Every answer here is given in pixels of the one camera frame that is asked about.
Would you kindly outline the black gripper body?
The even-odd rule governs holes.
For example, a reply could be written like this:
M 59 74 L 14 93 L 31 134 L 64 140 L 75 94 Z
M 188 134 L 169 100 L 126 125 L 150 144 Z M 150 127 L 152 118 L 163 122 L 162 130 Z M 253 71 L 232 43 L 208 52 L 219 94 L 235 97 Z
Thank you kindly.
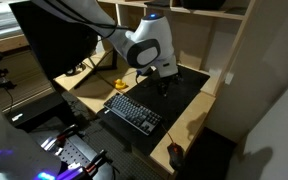
M 183 80 L 182 74 L 180 71 L 178 71 L 176 74 L 167 76 L 167 77 L 161 77 L 159 75 L 159 72 L 157 70 L 153 71 L 153 74 L 151 75 L 152 81 L 156 85 L 169 85 L 170 83 L 178 84 L 180 81 Z

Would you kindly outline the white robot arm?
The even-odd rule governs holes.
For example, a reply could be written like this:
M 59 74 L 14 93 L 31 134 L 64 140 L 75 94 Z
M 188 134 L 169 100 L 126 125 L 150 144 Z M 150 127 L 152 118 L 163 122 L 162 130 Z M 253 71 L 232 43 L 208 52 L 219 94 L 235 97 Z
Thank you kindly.
M 159 73 L 158 92 L 167 96 L 169 84 L 179 74 L 172 33 L 167 18 L 150 14 L 141 18 L 135 31 L 120 26 L 97 0 L 32 0 L 52 15 L 88 26 L 107 39 L 127 64 L 144 76 L 152 67 Z

